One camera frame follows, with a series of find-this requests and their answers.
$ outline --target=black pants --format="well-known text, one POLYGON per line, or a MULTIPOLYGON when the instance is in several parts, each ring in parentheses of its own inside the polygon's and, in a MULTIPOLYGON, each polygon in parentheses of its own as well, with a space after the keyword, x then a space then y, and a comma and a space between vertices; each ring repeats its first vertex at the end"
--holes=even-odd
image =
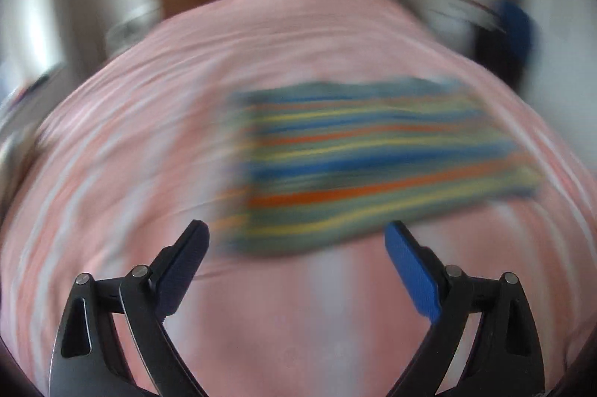
POLYGON ((473 60, 502 79, 515 92, 520 88, 524 64, 508 47, 506 34, 478 26, 473 60))

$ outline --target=striped bedsheet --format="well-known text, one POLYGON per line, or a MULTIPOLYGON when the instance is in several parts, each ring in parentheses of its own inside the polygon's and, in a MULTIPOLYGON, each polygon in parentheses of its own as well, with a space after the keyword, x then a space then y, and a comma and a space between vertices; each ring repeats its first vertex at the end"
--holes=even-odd
MULTIPOLYGON (((597 185, 502 82, 438 45, 393 0, 221 0, 171 18, 47 118, 44 150, 0 233, 0 332, 47 394, 72 282, 126 274, 193 218, 212 245, 178 312, 173 343, 210 395, 386 395, 428 329, 380 233, 294 257, 219 250, 238 135, 233 92, 400 77, 466 83, 544 174, 531 199, 491 201, 411 224, 474 276, 520 277, 553 386, 597 311, 597 185)), ((122 318, 124 351, 151 388, 122 318)), ((470 345, 473 332, 465 334, 470 345)), ((459 352, 445 381, 454 383, 459 352)))
POLYGON ((530 196, 541 179, 454 79, 305 83, 247 93, 241 106, 248 194, 235 247, 252 254, 311 250, 392 220, 530 196))

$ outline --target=dark blue gripper pad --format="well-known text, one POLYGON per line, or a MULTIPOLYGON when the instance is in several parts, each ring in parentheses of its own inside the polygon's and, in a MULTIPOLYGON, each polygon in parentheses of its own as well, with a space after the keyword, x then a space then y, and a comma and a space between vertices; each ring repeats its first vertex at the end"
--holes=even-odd
POLYGON ((155 313, 162 321, 180 306, 209 245, 210 230, 207 225, 193 220, 178 241, 168 247, 173 257, 156 287, 155 313))
POLYGON ((435 323, 441 313, 438 285, 398 227, 389 224, 385 235, 387 254, 392 259, 414 306, 419 314, 429 318, 431 324, 435 323))

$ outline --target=yellow stripe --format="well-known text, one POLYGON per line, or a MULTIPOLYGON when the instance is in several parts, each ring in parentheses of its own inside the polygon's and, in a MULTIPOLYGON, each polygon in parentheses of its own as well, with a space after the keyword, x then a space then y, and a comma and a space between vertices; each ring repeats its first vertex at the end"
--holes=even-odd
MULTIPOLYGON (((496 141, 499 139, 503 139, 504 136, 499 131, 492 132, 490 135, 487 136, 479 136, 474 139, 475 144, 479 143, 486 143, 488 141, 496 141)), ((255 155, 253 159, 256 161, 280 161, 285 159, 292 159, 298 158, 303 156, 311 156, 313 154, 327 154, 333 153, 336 151, 344 151, 344 150, 351 150, 351 149, 359 149, 359 148, 377 148, 382 146, 405 146, 408 144, 423 144, 425 146, 437 145, 440 146, 454 146, 454 145, 462 145, 465 144, 462 142, 462 138, 457 138, 455 136, 437 136, 430 138, 429 136, 426 137, 416 137, 416 138, 401 138, 397 140, 373 140, 373 141, 354 141, 353 143, 347 144, 339 144, 336 146, 329 146, 327 148, 313 148, 310 150, 300 150, 300 151, 283 151, 281 153, 274 153, 274 154, 264 154, 264 155, 255 155)), ((466 146, 470 146, 472 142, 469 140, 466 142, 466 146)))
MULTIPOLYGON (((362 114, 362 113, 375 113, 375 112, 408 112, 408 113, 437 113, 446 111, 446 108, 456 104, 455 101, 449 101, 446 103, 430 103, 424 104, 420 107, 395 107, 395 106, 376 106, 376 107, 356 107, 353 109, 330 109, 328 111, 317 111, 317 112, 306 112, 298 114, 279 114, 277 116, 264 116, 263 118, 257 118, 258 122, 278 122, 278 121, 293 121, 297 119, 314 119, 314 118, 329 118, 330 116, 343 116, 346 114, 362 114)), ((466 110, 473 107, 478 107, 474 103, 469 103, 466 106, 459 106, 458 109, 452 108, 451 110, 466 110)))
POLYGON ((259 227, 248 232, 249 236, 259 237, 277 237, 299 235, 304 233, 321 232, 324 230, 334 229, 342 225, 356 222, 362 218, 373 215, 381 215, 382 213, 394 210, 406 210, 415 208, 419 205, 433 203, 434 201, 441 201, 443 199, 461 198, 483 193, 489 189, 499 190, 512 186, 512 182, 517 182, 518 185, 533 185, 540 179, 538 173, 534 170, 523 167, 520 171, 510 174, 509 176, 501 176, 498 180, 490 179, 475 179, 460 183, 449 188, 438 188, 431 194, 423 194, 411 197, 404 201, 390 201, 385 204, 366 207, 357 210, 350 210, 340 215, 335 215, 327 220, 318 222, 310 222, 305 224, 281 225, 274 227, 259 227))

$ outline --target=pink blanket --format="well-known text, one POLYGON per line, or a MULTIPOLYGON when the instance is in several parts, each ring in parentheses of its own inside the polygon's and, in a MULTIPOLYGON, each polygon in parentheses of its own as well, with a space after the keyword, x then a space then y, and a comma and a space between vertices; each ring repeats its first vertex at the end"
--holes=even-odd
MULTIPOLYGON (((553 386, 597 311, 597 186, 571 151, 481 67, 438 45, 392 0, 221 0, 172 18, 48 118, 37 161, 2 226, 0 331, 45 393, 72 282, 124 275, 193 218, 214 249, 172 341, 210 395, 386 395, 428 329, 383 239, 303 256, 224 256, 223 194, 235 145, 220 120, 241 89, 297 82, 457 77, 489 104, 546 182, 529 200, 488 203, 411 227, 470 275, 520 277, 553 386)), ((123 319, 137 383, 151 388, 123 319)), ((462 370, 471 325, 444 388, 462 370)))

